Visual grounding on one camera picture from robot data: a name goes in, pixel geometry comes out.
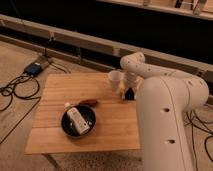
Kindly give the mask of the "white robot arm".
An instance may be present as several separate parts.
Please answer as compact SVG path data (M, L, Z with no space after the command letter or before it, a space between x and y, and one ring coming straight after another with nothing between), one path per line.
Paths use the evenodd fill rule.
M144 79L136 93L143 171L194 171L183 114L204 105L209 88L199 76L145 62L141 52L120 59Z

